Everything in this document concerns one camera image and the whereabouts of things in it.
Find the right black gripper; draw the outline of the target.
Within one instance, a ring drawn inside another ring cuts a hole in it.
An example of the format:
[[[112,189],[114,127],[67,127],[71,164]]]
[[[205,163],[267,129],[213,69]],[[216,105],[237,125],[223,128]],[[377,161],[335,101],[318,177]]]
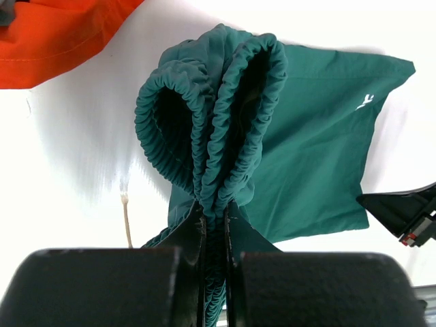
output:
[[[435,239],[435,184],[410,191],[364,193],[356,198],[406,247]]]

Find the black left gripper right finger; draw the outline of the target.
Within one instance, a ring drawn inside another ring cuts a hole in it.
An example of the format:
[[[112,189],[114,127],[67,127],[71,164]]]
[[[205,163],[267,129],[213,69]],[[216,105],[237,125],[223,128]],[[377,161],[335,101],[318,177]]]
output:
[[[226,254],[226,312],[229,326],[252,326],[253,301],[258,299],[256,279],[262,258],[280,250],[266,240],[244,217],[233,201],[224,213],[224,243]]]

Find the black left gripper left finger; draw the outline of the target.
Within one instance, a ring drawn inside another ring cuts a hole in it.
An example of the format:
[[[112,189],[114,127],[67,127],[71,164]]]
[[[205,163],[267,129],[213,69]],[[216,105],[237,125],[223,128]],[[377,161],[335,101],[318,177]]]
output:
[[[198,202],[192,204],[187,217],[159,246],[175,247],[178,254],[178,266],[172,273],[170,325],[203,326],[206,219]]]

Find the orange shorts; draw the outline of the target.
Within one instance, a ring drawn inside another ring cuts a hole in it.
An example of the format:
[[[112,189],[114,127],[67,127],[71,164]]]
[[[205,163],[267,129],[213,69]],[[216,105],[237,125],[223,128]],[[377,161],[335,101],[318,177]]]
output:
[[[101,52],[141,0],[2,1],[1,88],[30,89]]]

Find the teal green shorts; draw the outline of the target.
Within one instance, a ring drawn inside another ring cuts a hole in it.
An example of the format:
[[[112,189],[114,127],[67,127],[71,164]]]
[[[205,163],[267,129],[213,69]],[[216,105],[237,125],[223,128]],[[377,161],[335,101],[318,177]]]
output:
[[[416,69],[382,54],[284,44],[217,25],[165,50],[136,100],[135,130],[172,183],[168,227],[206,220],[205,316],[225,304],[223,234],[235,202],[268,241],[363,230],[356,202],[375,122]]]

